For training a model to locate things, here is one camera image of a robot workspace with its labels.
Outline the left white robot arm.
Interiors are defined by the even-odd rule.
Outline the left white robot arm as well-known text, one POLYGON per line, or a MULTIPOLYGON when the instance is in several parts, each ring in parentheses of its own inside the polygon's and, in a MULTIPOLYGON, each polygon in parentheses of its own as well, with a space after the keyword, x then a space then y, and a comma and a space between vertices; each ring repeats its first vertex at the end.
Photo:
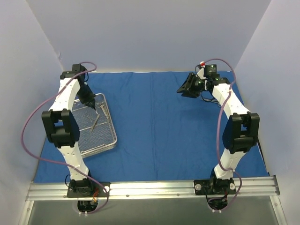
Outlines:
POLYGON ((60 75, 59 92, 48 111, 42 112, 42 122, 49 142, 63 155, 70 171, 69 188, 77 189, 83 196, 94 193, 95 185, 89 179, 89 169, 79 150, 80 129, 72 114, 75 98, 86 107, 95 110, 95 94, 85 77, 89 71, 85 66, 73 64, 72 70, 60 75))

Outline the blue surgical drape cloth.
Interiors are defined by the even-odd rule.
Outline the blue surgical drape cloth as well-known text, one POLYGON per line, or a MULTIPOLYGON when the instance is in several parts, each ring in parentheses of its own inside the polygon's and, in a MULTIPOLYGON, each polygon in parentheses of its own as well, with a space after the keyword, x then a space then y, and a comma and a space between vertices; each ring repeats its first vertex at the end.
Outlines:
POLYGON ((220 108, 177 89, 188 72, 90 74, 106 97, 115 148, 84 159, 99 181, 197 180, 217 164, 220 108))

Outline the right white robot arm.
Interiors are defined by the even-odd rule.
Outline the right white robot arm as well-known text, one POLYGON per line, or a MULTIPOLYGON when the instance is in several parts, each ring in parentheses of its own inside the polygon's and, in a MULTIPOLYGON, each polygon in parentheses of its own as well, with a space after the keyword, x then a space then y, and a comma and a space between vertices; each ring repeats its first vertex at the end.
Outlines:
POLYGON ((213 169, 215 177, 208 182, 211 192, 217 194, 225 188, 224 180, 233 177, 241 158, 256 145, 260 117, 250 112, 238 99, 233 91, 233 83, 217 73, 215 64, 201 62, 197 73, 190 73, 177 90, 183 97, 197 98, 202 92, 208 91, 218 101, 221 110, 218 116, 217 129, 220 129, 222 114, 227 117, 223 134, 218 133, 216 148, 223 144, 224 151, 218 152, 218 164, 213 169))

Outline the wire mesh instrument tray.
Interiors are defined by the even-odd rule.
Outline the wire mesh instrument tray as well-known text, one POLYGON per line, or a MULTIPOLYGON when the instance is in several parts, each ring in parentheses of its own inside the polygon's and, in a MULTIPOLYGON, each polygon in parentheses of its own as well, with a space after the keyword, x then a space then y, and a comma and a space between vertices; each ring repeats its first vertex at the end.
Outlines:
POLYGON ((84 106, 79 99, 76 99, 73 103, 72 114, 80 130, 80 138, 78 141, 80 152, 105 144, 106 148, 102 151, 104 152, 114 148, 117 144, 117 135, 110 116, 105 95, 102 93, 96 94, 95 101, 95 104, 103 101, 105 102, 105 106, 102 108, 96 108, 97 112, 95 112, 92 108, 84 106), (96 113, 99 113, 100 117, 91 133, 90 129, 97 116, 96 113))

